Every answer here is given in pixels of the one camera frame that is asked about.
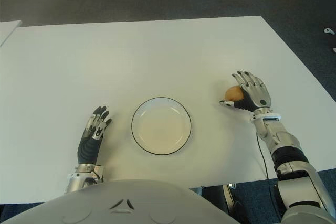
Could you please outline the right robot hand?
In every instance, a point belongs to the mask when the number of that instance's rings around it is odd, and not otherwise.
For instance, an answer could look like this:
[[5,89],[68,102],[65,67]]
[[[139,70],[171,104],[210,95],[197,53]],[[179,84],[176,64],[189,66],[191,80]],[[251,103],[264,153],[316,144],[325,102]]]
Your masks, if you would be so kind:
[[258,109],[270,109],[271,97],[264,82],[248,71],[237,71],[232,76],[238,83],[243,94],[242,98],[234,101],[233,98],[225,98],[219,101],[221,106],[254,112]]

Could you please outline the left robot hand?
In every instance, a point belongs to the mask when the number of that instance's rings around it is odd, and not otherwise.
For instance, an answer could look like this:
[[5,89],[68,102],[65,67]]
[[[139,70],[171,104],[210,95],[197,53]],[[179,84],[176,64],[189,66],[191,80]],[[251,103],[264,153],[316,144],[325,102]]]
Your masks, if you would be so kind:
[[79,165],[95,165],[97,163],[104,132],[112,122],[112,118],[106,120],[108,115],[107,107],[100,106],[89,117],[77,149]]

